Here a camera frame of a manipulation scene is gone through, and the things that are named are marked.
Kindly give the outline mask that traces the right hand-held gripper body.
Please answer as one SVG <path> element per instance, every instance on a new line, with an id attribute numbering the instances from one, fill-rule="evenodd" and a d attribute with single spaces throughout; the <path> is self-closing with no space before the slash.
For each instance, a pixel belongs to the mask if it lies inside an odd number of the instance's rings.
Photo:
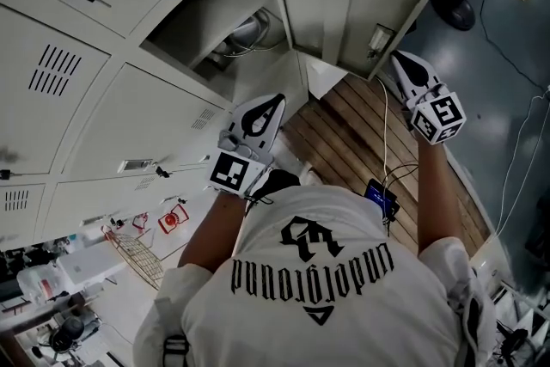
<path id="1" fill-rule="evenodd" d="M 467 121 L 460 100 L 445 84 L 436 84 L 406 102 L 412 127 L 429 143 L 440 144 L 460 131 Z"/>

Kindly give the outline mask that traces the person's white printed shirt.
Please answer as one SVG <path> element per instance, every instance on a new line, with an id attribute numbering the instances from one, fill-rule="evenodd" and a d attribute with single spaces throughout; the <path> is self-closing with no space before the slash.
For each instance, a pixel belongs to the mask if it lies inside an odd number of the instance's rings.
<path id="1" fill-rule="evenodd" d="M 413 254 L 381 215 L 341 187 L 268 195 L 214 273 L 165 273 L 135 367 L 480 367 L 497 323 L 464 245 Z"/>

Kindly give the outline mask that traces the person's left forearm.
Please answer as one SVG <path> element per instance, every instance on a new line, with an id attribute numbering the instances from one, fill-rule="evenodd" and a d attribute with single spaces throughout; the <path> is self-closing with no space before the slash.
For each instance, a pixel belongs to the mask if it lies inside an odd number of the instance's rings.
<path id="1" fill-rule="evenodd" d="M 246 206 L 245 199 L 220 192 L 183 250 L 178 267 L 193 264 L 214 273 L 233 253 Z"/>

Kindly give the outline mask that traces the person's black trousers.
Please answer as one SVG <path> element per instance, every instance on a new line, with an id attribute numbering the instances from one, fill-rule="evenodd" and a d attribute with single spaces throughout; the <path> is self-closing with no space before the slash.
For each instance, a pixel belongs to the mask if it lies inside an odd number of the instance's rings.
<path id="1" fill-rule="evenodd" d="M 285 188 L 299 186 L 301 186 L 301 182 L 297 175 L 283 169 L 273 169 L 269 173 L 263 186 L 254 192 L 253 198 L 263 199 L 264 197 L 284 190 Z"/>

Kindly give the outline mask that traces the wooden slat platform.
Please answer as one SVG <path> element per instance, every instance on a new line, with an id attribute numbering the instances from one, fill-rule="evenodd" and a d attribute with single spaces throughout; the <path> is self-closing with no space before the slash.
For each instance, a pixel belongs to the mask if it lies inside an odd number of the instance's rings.
<path id="1" fill-rule="evenodd" d="M 390 235 L 417 249 L 417 142 L 400 102 L 380 83 L 345 76 L 321 99 L 309 99 L 280 134 L 329 185 L 364 193 L 370 179 L 386 182 L 400 205 Z"/>

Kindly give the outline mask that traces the black round appliance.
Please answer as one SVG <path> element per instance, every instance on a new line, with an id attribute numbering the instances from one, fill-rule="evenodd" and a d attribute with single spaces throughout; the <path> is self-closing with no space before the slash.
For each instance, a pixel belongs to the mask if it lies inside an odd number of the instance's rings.
<path id="1" fill-rule="evenodd" d="M 77 316 L 69 316 L 60 327 L 55 329 L 48 340 L 55 353 L 69 351 L 84 333 L 83 321 Z"/>

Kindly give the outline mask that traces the person's right shoe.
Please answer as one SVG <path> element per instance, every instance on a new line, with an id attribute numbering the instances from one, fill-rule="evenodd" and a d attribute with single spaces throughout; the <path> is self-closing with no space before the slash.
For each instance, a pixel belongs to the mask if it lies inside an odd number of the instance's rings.
<path id="1" fill-rule="evenodd" d="M 323 184 L 322 179 L 308 162 L 299 174 L 299 181 L 303 186 L 321 186 Z"/>

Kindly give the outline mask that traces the small white foam box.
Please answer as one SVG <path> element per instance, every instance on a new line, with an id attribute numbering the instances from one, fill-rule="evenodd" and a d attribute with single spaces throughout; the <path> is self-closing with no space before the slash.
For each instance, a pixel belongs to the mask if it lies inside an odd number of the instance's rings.
<path id="1" fill-rule="evenodd" d="M 345 70 L 309 55 L 305 63 L 309 92 L 318 100 L 347 75 Z"/>

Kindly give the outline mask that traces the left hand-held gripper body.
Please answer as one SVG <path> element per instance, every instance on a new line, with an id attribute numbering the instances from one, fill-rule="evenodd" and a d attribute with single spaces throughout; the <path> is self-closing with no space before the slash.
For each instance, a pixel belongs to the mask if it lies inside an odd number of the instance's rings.
<path id="1" fill-rule="evenodd" d="M 248 196 L 273 162 L 273 142 L 261 137 L 256 145 L 246 144 L 235 134 L 221 132 L 207 172 L 209 184 L 240 198 Z"/>

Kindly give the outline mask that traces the person's right forearm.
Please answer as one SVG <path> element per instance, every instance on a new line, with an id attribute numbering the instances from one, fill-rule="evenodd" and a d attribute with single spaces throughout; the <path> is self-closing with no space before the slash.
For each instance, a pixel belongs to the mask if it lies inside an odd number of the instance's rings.
<path id="1" fill-rule="evenodd" d="M 418 139 L 418 246 L 419 254 L 433 243 L 454 237 L 462 240 L 461 214 L 445 149 Z"/>

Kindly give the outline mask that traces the white carton box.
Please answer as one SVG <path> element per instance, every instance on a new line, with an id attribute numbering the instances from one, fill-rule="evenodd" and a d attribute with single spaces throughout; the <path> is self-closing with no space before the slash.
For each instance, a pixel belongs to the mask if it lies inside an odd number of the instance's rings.
<path id="1" fill-rule="evenodd" d="M 74 286 L 86 286 L 114 275 L 126 262 L 110 242 L 99 242 L 59 257 L 57 265 Z"/>

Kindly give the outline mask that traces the black phone blue screen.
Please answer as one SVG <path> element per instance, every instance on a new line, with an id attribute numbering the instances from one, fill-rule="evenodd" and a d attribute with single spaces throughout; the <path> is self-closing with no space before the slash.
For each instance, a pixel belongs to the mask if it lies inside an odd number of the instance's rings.
<path id="1" fill-rule="evenodd" d="M 391 223 L 395 220 L 395 215 L 400 209 L 397 196 L 389 191 L 381 182 L 376 179 L 370 179 L 364 197 L 375 202 L 382 209 L 382 218 L 385 221 Z"/>

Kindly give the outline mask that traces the clear plastic water barrel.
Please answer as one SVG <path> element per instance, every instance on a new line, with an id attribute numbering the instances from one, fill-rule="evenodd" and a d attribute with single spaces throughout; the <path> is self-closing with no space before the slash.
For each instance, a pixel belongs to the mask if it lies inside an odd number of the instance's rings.
<path id="1" fill-rule="evenodd" d="M 32 266 L 16 276 L 23 296 L 35 305 L 44 305 L 64 290 L 60 272 L 53 263 Z"/>

